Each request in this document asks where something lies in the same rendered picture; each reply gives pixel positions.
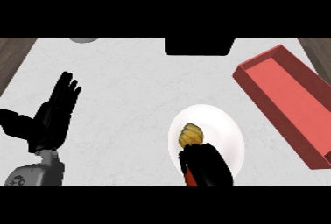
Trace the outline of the white plate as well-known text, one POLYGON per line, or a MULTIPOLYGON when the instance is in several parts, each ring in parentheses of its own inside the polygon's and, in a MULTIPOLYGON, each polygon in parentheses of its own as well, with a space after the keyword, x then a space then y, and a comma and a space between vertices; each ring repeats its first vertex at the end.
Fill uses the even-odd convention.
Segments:
POLYGON ((179 172, 181 160, 179 136, 188 123, 201 128, 203 142, 210 143, 219 153, 237 177, 244 165, 244 135, 232 117, 215 106, 195 104, 185 108, 175 116, 169 129, 170 160, 179 172))

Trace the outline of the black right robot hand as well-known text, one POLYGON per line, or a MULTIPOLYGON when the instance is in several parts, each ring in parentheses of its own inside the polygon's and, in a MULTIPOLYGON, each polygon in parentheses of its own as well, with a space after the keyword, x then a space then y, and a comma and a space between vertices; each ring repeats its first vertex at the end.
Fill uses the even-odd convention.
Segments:
POLYGON ((216 148, 209 144, 192 144, 184 147, 179 153, 181 171, 191 170, 197 186, 232 186, 234 176, 223 157, 216 148))

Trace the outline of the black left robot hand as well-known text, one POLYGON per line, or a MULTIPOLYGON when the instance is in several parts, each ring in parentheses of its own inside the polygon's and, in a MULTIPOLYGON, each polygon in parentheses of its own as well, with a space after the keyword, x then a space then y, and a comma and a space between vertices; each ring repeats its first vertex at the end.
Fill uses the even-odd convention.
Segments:
POLYGON ((34 117, 0 108, 0 127, 11 137, 27 140, 28 152, 55 151, 68 135, 71 113, 77 105, 82 87, 73 73, 64 72, 49 100, 42 104, 34 117))

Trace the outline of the grey round object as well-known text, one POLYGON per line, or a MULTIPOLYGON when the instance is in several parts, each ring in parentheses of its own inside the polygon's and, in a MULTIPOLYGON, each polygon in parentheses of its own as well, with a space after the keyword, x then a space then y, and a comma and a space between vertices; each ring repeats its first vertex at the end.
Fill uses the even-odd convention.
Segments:
POLYGON ((70 40, 76 43, 86 44, 96 41, 99 38, 70 38, 70 40))

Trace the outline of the black appliance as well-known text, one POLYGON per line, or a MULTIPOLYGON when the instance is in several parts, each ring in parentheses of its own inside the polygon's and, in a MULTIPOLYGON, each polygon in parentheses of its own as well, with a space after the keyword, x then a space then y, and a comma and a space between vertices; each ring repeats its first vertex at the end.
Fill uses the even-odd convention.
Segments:
POLYGON ((235 38, 166 38, 170 56, 226 56, 235 38))

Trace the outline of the red object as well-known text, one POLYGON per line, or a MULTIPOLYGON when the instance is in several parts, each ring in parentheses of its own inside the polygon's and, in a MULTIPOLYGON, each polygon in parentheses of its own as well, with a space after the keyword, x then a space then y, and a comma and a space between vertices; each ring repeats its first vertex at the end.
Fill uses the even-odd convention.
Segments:
POLYGON ((198 185, 197 182, 195 182, 191 170, 186 170, 186 173, 185 173, 185 183, 186 183, 186 186, 197 186, 198 185))

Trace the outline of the yellow bell pepper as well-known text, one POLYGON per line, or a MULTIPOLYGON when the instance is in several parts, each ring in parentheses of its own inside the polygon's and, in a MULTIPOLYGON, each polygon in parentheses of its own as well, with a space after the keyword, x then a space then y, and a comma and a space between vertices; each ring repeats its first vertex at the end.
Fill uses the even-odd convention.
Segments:
POLYGON ((194 123, 188 123, 181 131, 179 145, 185 147, 192 144, 203 144, 203 130, 194 123))

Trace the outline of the red cardboard box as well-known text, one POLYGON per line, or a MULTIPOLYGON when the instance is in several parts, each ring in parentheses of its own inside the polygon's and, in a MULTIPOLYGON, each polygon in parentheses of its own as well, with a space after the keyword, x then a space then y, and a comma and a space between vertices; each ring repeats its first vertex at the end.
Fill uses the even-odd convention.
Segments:
POLYGON ((283 45, 232 77, 308 167, 331 169, 331 85, 283 45))

